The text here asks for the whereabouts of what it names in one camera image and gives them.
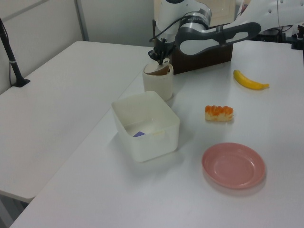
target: toy banana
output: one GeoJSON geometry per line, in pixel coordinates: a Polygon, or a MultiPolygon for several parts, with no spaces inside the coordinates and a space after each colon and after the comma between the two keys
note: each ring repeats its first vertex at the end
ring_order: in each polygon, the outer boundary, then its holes
{"type": "Polygon", "coordinates": [[[242,86],[247,87],[249,89],[256,89],[256,90],[258,90],[258,89],[264,89],[264,88],[268,88],[269,87],[269,84],[262,84],[262,83],[250,80],[249,78],[245,77],[242,74],[242,72],[240,72],[239,70],[233,71],[233,77],[242,86]]]}

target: ceramic cup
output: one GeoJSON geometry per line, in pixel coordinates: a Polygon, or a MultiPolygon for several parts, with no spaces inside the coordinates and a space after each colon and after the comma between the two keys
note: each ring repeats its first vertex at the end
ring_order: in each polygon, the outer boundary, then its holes
{"type": "Polygon", "coordinates": [[[148,64],[142,73],[145,91],[155,91],[164,101],[169,100],[173,93],[173,66],[164,61],[148,64]]]}

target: white tabletop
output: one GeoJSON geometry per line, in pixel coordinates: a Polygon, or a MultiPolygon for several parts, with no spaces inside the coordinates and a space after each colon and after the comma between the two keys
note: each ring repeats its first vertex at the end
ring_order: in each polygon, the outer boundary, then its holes
{"type": "Polygon", "coordinates": [[[0,194],[30,202],[141,73],[149,47],[76,42],[0,95],[0,194]]]}
{"type": "MultiPolygon", "coordinates": [[[[12,228],[286,228],[304,214],[304,67],[288,44],[243,41],[232,61],[174,78],[168,104],[181,120],[176,152],[144,163],[125,153],[112,112],[101,119],[12,228]],[[234,69],[269,83],[253,91],[234,69]],[[207,123],[206,105],[234,108],[234,121],[207,123]],[[263,182],[230,190],[203,175],[204,151],[236,142],[264,159],[263,182]]],[[[139,75],[121,97],[143,92],[139,75]]]]}

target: orange toy food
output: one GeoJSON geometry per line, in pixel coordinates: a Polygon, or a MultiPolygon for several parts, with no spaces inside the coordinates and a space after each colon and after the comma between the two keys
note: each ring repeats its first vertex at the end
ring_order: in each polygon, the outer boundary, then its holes
{"type": "Polygon", "coordinates": [[[228,106],[210,106],[205,107],[205,119],[210,121],[229,121],[233,117],[233,108],[228,106]]]}

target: brown wooden box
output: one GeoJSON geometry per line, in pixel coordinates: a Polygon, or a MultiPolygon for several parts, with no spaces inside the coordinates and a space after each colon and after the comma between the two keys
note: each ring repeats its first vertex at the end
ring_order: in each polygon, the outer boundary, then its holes
{"type": "Polygon", "coordinates": [[[170,57],[174,74],[209,67],[231,61],[233,45],[208,50],[198,55],[188,56],[176,49],[170,57]]]}

